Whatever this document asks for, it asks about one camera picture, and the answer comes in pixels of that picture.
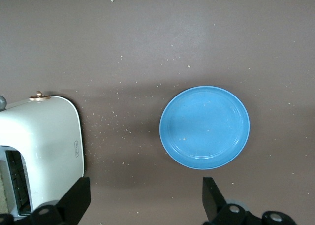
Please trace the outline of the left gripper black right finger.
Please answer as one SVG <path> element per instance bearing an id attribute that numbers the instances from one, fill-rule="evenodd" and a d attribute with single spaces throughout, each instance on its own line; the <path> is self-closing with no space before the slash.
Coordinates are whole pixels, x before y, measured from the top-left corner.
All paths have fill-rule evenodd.
<path id="1" fill-rule="evenodd" d="M 202 202 L 208 220 L 205 225 L 295 225 L 289 215 L 278 211 L 266 211 L 259 218 L 242 206 L 227 203 L 215 181 L 203 178 Z"/>

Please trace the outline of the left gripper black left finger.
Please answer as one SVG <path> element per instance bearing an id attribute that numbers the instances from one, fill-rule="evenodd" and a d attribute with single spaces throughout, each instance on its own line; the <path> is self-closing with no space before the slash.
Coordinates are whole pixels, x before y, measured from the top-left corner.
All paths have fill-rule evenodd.
<path id="1" fill-rule="evenodd" d="M 56 203 L 49 202 L 30 215 L 15 220 L 11 214 L 1 214 L 2 225 L 77 225 L 91 202 L 90 179 L 83 177 Z"/>

